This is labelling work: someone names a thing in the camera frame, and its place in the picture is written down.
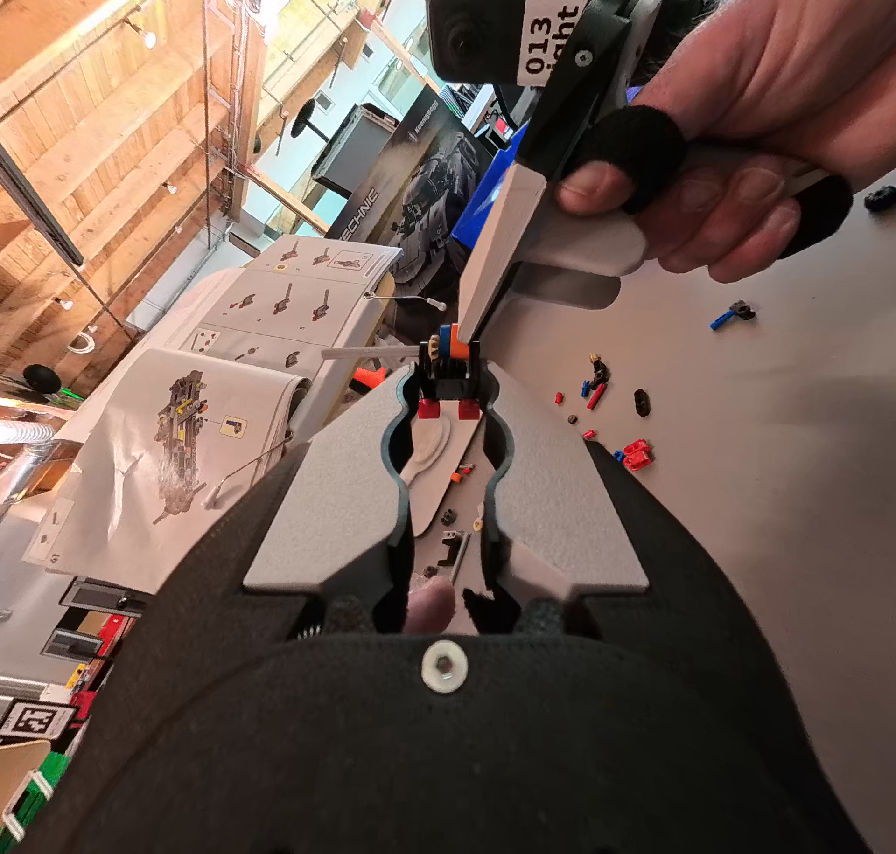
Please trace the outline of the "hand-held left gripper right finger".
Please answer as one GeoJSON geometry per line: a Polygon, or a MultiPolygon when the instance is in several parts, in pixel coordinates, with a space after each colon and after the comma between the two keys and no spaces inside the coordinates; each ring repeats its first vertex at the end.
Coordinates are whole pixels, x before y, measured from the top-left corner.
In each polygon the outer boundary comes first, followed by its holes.
{"type": "Polygon", "coordinates": [[[494,361],[481,369],[481,569],[509,595],[639,593],[649,580],[587,443],[494,361]]]}

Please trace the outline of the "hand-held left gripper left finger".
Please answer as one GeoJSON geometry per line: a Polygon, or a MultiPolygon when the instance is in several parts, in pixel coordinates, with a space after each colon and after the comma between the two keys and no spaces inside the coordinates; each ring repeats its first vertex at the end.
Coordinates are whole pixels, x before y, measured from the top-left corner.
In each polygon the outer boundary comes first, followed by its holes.
{"type": "Polygon", "coordinates": [[[243,579],[246,591],[357,597],[402,617],[414,564],[409,490],[416,370],[393,373],[308,444],[243,579]]]}

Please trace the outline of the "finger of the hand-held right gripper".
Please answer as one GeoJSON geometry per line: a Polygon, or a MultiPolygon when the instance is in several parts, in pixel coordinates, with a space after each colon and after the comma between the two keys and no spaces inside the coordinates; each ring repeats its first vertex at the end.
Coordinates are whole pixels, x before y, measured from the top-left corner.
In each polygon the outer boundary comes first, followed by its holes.
{"type": "Polygon", "coordinates": [[[546,192],[546,178],[519,163],[503,186],[459,283],[458,340],[471,342],[495,300],[504,275],[546,192]]]}

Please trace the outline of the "small black lego subassembly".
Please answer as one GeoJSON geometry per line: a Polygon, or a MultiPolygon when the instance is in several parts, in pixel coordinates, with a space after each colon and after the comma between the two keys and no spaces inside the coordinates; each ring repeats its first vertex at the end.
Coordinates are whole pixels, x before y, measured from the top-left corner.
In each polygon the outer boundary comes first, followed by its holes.
{"type": "MultiPolygon", "coordinates": [[[[482,371],[482,360],[479,356],[479,343],[464,342],[469,345],[469,360],[453,360],[449,356],[449,335],[452,324],[442,325],[439,330],[427,340],[418,345],[369,345],[363,346],[382,348],[373,356],[369,353],[364,357],[343,359],[352,362],[377,359],[382,363],[389,360],[404,359],[410,361],[411,394],[409,395],[410,407],[414,414],[421,420],[438,419],[441,413],[442,402],[454,401],[458,404],[458,417],[460,420],[478,420],[481,415],[479,400],[479,380],[482,371]]],[[[343,361],[324,359],[324,361],[343,361]]]]}

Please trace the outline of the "black lego set box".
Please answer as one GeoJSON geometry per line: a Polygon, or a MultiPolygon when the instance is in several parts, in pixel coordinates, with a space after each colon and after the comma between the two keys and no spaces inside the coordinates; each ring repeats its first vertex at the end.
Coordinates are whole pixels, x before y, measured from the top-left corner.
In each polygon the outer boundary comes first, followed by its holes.
{"type": "Polygon", "coordinates": [[[395,328],[430,326],[446,304],[456,319],[459,281],[471,252],[454,228],[491,166],[494,153],[427,88],[377,155],[326,237],[400,250],[390,273],[395,328]]]}

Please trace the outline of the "person's left hand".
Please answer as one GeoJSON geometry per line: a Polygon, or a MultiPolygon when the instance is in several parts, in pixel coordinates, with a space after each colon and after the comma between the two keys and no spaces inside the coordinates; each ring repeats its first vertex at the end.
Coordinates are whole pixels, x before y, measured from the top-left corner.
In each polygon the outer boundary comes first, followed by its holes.
{"type": "Polygon", "coordinates": [[[409,636],[441,635],[454,618],[456,593],[447,576],[433,576],[408,597],[402,632],[409,636]]]}

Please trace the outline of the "person's right hand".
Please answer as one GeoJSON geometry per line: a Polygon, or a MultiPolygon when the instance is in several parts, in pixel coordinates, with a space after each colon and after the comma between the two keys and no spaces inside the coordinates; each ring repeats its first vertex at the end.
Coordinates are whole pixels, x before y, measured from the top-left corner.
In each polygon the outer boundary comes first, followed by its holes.
{"type": "Polygon", "coordinates": [[[895,166],[895,0],[730,0],[680,42],[633,100],[688,141],[738,143],[728,169],[692,167],[636,216],[646,259],[733,284],[795,237],[789,164],[868,188],[895,166]]]}

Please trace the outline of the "white stand base board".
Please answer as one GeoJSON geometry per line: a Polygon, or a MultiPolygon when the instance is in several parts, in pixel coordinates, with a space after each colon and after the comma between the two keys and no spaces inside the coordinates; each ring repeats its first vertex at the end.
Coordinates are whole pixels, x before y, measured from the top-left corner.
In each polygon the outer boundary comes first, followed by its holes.
{"type": "Polygon", "coordinates": [[[412,532],[416,538],[420,537],[428,529],[429,525],[433,523],[442,499],[453,484],[450,481],[450,475],[453,472],[457,472],[459,465],[468,461],[467,451],[480,423],[480,420],[460,420],[453,403],[448,403],[441,407],[439,418],[424,420],[415,418],[412,421],[413,452],[408,463],[400,473],[401,479],[404,480],[409,490],[412,532]],[[411,457],[414,456],[415,450],[420,447],[420,444],[415,444],[415,439],[420,439],[420,432],[433,430],[433,426],[436,426],[438,419],[442,417],[447,419],[451,427],[451,436],[442,451],[442,455],[437,458],[430,468],[421,472],[413,481],[405,481],[402,475],[408,477],[408,474],[403,472],[403,470],[407,468],[410,471],[413,468],[410,463],[411,457]]]}

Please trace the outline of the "open instruction booklet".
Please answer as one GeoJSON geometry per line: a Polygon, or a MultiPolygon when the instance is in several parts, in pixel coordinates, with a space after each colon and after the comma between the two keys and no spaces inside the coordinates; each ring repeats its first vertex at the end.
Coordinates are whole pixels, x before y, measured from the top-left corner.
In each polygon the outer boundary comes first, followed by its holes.
{"type": "Polygon", "coordinates": [[[81,444],[22,560],[157,592],[187,551],[322,427],[400,247],[281,237],[174,308],[62,429],[81,444]]]}

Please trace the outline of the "dark grey case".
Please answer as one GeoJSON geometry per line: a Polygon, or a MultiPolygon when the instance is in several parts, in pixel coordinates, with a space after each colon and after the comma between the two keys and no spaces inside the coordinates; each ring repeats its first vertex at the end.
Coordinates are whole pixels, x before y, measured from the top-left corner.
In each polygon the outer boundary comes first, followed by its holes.
{"type": "Polygon", "coordinates": [[[311,168],[311,181],[350,198],[400,124],[372,103],[355,105],[311,168]]]}

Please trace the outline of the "printed marker card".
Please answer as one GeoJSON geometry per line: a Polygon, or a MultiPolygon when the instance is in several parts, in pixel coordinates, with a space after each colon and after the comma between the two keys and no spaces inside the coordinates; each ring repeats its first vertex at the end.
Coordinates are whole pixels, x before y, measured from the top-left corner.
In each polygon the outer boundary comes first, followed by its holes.
{"type": "Polygon", "coordinates": [[[79,709],[66,703],[14,700],[1,720],[1,737],[19,741],[58,739],[79,709]]]}

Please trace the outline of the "green crate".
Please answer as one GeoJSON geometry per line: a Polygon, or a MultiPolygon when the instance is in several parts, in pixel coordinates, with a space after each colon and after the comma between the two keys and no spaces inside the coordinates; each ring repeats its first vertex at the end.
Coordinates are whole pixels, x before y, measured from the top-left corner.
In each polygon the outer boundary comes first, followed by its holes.
{"type": "Polygon", "coordinates": [[[49,802],[71,763],[71,757],[51,751],[40,766],[21,770],[19,780],[2,800],[1,852],[14,851],[40,810],[49,802]]]}

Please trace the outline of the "silver ventilation duct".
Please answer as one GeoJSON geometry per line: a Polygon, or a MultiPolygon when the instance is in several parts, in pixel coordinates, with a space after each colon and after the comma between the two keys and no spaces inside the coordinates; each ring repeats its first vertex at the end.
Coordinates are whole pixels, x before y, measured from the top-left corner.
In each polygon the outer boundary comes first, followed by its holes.
{"type": "Polygon", "coordinates": [[[1,471],[1,518],[25,498],[46,466],[70,459],[81,444],[60,437],[49,423],[20,419],[1,420],[1,444],[18,445],[17,455],[1,471]]]}

